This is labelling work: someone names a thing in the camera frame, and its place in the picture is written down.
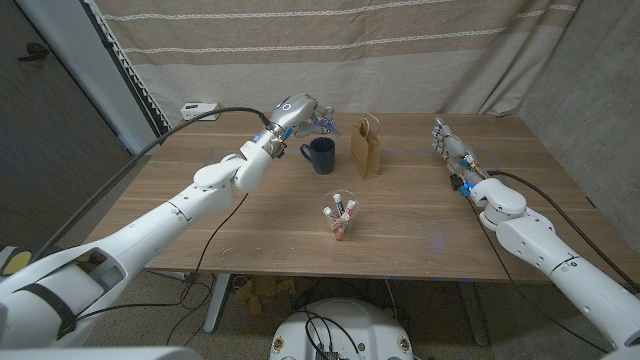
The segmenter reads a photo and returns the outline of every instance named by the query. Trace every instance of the clear plastic cup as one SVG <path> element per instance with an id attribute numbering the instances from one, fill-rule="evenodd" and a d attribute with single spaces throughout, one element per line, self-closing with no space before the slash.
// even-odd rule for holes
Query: clear plastic cup
<path id="1" fill-rule="evenodd" d="M 342 213 L 339 213 L 338 205 L 336 204 L 336 201 L 334 199 L 334 196 L 336 194 L 340 195 L 342 211 L 350 213 L 348 216 L 348 221 L 346 222 L 344 220 L 346 220 L 347 217 L 342 215 Z M 352 209 L 348 210 L 347 206 L 349 204 L 349 201 L 355 202 L 355 206 L 353 206 Z M 349 232 L 351 230 L 351 225 L 353 224 L 354 218 L 358 213 L 358 208 L 360 206 L 358 200 L 356 199 L 356 196 L 353 195 L 352 192 L 347 190 L 332 190 L 324 194 L 320 205 L 322 206 L 321 213 L 327 219 L 329 235 L 331 236 L 331 238 L 340 241 L 348 238 Z M 331 210 L 329 214 L 325 213 L 326 208 L 329 208 Z"/>

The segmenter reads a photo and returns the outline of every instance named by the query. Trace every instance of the gray wall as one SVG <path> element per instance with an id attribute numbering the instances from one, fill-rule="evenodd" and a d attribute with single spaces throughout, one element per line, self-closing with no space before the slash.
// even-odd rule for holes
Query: gray wall
<path id="1" fill-rule="evenodd" d="M 155 139 L 79 0 L 17 0 L 132 153 Z"/>
<path id="2" fill-rule="evenodd" d="M 583 0 L 517 113 L 640 251 L 640 0 Z"/>

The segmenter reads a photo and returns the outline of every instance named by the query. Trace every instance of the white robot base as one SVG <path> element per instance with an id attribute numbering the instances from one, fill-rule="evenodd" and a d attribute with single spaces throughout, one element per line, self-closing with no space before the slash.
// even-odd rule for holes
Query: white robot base
<path id="1" fill-rule="evenodd" d="M 308 325 L 311 339 L 326 352 L 328 359 L 413 360 L 406 331 L 395 319 L 369 303 L 333 298 L 315 302 L 307 306 L 306 310 L 308 313 L 300 310 L 280 325 L 273 337 L 269 359 L 324 359 L 316 353 L 307 338 L 305 325 Z M 356 354 L 351 340 L 338 326 L 330 321 L 326 321 L 325 325 L 320 318 L 314 319 L 315 315 L 340 324 L 355 342 L 359 354 Z M 315 325 L 320 339 L 313 326 L 307 323 L 310 318 L 313 319 L 310 322 Z"/>

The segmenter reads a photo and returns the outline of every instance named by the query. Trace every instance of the wooden table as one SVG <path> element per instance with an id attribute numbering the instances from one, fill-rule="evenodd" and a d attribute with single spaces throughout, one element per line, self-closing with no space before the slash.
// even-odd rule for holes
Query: wooden table
<path id="1" fill-rule="evenodd" d="M 634 280 L 637 255 L 517 117 L 442 115 L 468 142 L 485 169 L 499 167 L 549 194 L 593 241 Z M 431 149 L 434 115 L 381 114 L 381 175 L 361 180 L 349 160 L 352 125 L 360 114 L 337 114 L 343 136 L 335 138 L 336 165 L 318 175 L 298 151 L 306 139 L 291 138 L 261 187 L 218 232 L 201 270 L 217 273 L 331 275 L 394 279 L 505 281 L 507 276 L 467 201 L 451 190 L 449 171 Z M 193 124 L 169 138 L 89 236 L 105 237 L 192 183 L 205 164 L 237 152 L 261 129 L 254 115 L 224 114 L 216 122 Z M 614 279 L 621 279 L 566 222 L 530 189 L 507 184 L 528 205 L 547 216 L 558 235 Z M 360 210 L 349 240 L 335 242 L 325 229 L 320 199 L 334 189 L 356 194 Z M 242 194 L 237 193 L 236 203 Z M 206 240 L 230 213 L 191 226 L 153 261 L 152 268 L 194 270 Z M 507 253 L 517 281 L 547 281 L 538 270 Z"/>

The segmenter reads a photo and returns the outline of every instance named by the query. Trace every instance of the mug handle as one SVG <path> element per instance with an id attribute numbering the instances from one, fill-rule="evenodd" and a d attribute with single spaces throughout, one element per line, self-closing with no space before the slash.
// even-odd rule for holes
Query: mug handle
<path id="1" fill-rule="evenodd" d="M 304 151 L 304 149 L 309 150 L 309 153 L 311 153 L 311 148 L 307 144 L 303 144 L 302 146 L 300 146 L 300 153 L 302 153 L 302 156 L 304 156 L 305 159 L 307 159 L 307 160 L 309 160 L 309 162 L 311 162 L 311 157 L 309 155 L 307 155 L 307 153 L 306 153 L 306 151 Z"/>

